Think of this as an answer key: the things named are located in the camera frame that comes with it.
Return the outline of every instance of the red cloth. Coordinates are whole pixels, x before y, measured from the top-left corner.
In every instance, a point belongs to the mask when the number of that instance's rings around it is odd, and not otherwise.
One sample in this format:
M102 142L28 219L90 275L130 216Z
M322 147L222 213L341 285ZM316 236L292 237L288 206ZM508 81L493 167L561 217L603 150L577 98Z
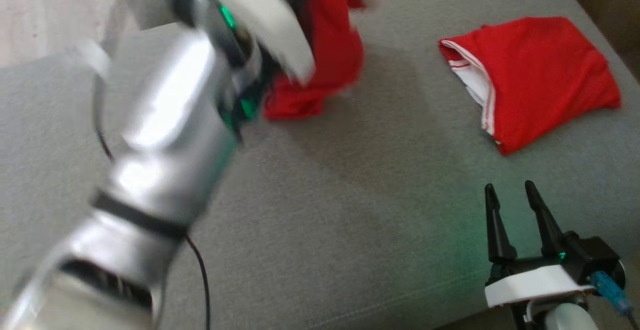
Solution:
M439 47L483 105L482 126L503 155L585 112L621 106L607 60L567 18L485 25Z
M354 83L361 74L364 50L361 37L349 20L350 8L365 7L364 0L308 0L315 73L302 86L280 75L265 102L270 120L295 120L320 114L323 100Z

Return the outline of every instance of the gray fabric surface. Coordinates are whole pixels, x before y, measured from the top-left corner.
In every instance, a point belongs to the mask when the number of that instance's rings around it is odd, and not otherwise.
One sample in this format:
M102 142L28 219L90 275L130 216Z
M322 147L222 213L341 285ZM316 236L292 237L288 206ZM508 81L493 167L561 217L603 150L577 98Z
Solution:
M567 16L610 61L623 108L597 111L502 157L437 40L483 23ZM300 123L253 124L195 228L216 329L436 328L486 307L483 187L493 182L521 256L540 248L524 181L558 223L640 248L640 86L575 0L384 0L355 16L362 80ZM106 97L110 141L177 32L133 37ZM87 213L107 161L91 131L90 77L64 57L0 70L0 304ZM202 285L184 250L162 329L198 329Z

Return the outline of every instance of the robotic arm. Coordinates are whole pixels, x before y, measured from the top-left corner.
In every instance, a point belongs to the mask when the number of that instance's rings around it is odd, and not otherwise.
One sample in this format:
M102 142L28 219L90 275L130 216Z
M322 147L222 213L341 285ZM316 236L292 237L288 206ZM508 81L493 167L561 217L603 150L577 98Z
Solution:
M278 64L301 82L313 72L295 0L173 1L190 28L135 108L128 151L25 284L7 329L156 328L169 268Z

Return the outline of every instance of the green light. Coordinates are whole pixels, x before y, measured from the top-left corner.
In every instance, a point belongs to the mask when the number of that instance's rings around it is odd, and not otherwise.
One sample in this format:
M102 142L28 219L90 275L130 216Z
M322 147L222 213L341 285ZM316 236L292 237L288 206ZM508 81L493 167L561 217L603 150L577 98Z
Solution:
M233 125L231 122L231 116L229 114L222 114L222 121L227 125L227 127L231 128Z
M254 103L249 102L248 100L240 100L240 105L242 106L242 110L245 112L247 119L251 120L256 116L256 105Z
M231 11L229 10L229 8L226 7L226 5L220 5L220 13L222 13L222 16L224 16L224 19L226 21L226 24L230 28L236 27L236 20L233 14L231 14Z

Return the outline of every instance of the wooden floor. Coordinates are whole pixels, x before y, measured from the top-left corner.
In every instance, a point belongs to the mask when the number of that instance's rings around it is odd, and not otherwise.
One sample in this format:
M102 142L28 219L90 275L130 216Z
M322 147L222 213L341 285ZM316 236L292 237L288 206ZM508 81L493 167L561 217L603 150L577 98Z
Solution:
M0 66L60 52L83 38L101 38L113 2L0 0Z

